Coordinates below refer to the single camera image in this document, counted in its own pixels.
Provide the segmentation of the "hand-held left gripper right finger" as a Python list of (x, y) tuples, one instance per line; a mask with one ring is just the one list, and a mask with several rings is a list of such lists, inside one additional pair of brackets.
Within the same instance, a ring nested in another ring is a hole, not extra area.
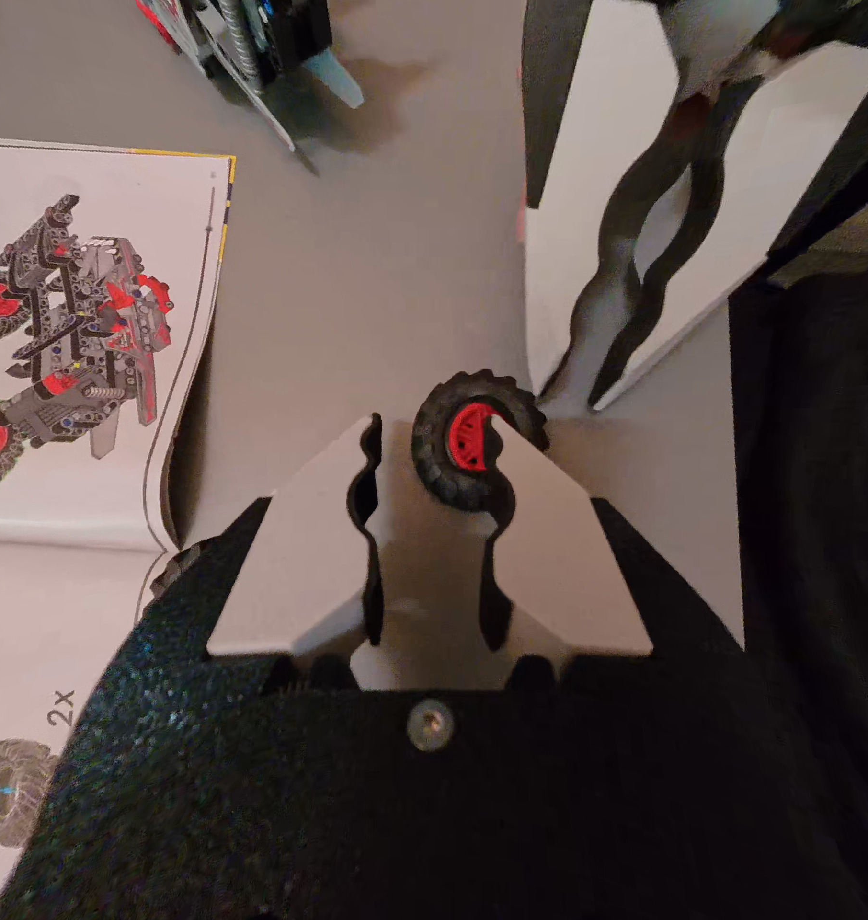
[(507, 421), (486, 422), (479, 627), (512, 661), (647, 657), (653, 643), (586, 489)]

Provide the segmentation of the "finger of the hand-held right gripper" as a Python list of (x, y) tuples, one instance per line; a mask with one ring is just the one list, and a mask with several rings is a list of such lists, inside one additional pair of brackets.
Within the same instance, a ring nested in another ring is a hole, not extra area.
[(693, 2), (528, 2), (527, 350), (540, 407), (587, 407), (641, 300), (639, 243), (694, 158)]
[(765, 262), (868, 96), (868, 49), (824, 44), (725, 86), (605, 292), (623, 322), (587, 404), (609, 406)]

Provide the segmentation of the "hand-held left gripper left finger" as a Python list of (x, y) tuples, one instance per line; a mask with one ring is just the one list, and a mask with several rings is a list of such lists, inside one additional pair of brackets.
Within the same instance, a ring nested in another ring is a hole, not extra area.
[(345, 660), (382, 636), (378, 507), (382, 418), (360, 418), (275, 490), (210, 635), (213, 657)]

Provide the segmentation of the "black toy wheel red hub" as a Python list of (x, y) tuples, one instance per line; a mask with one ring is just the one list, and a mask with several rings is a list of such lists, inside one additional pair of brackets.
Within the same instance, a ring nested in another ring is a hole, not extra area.
[(541, 452), (548, 449), (546, 416), (532, 393), (511, 376), (490, 370), (454, 374), (418, 408), (412, 462), (422, 485), (443, 504), (463, 512), (486, 511), (500, 450), (493, 429), (497, 418)]

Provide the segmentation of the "grey desk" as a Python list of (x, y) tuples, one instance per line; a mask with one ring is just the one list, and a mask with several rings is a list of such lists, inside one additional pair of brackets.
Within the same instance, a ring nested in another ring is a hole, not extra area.
[(330, 2), (348, 109), (308, 80), (284, 121), (221, 98), (134, 2), (0, 2), (0, 137), (237, 158), (210, 351), (179, 435), (177, 533), (215, 535), (359, 417), (384, 422), (387, 616), (368, 665), (486, 684), (477, 567), (492, 521), (421, 488), (410, 423), (488, 368), (529, 385), (517, 214), (524, 2)]

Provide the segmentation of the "white instruction booklet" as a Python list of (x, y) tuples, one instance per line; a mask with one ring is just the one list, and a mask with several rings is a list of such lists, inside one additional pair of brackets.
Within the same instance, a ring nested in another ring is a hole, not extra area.
[(234, 172), (230, 155), (0, 139), (0, 891), (178, 551), (168, 471)]

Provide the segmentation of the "toy brick truck model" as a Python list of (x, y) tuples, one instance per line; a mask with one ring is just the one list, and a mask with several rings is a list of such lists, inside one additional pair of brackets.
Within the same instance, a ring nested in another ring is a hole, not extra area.
[(349, 109), (365, 97), (336, 56), (325, 1), (136, 1), (176, 55), (231, 102), (244, 103), (313, 176), (319, 170), (283, 123), (307, 78)]

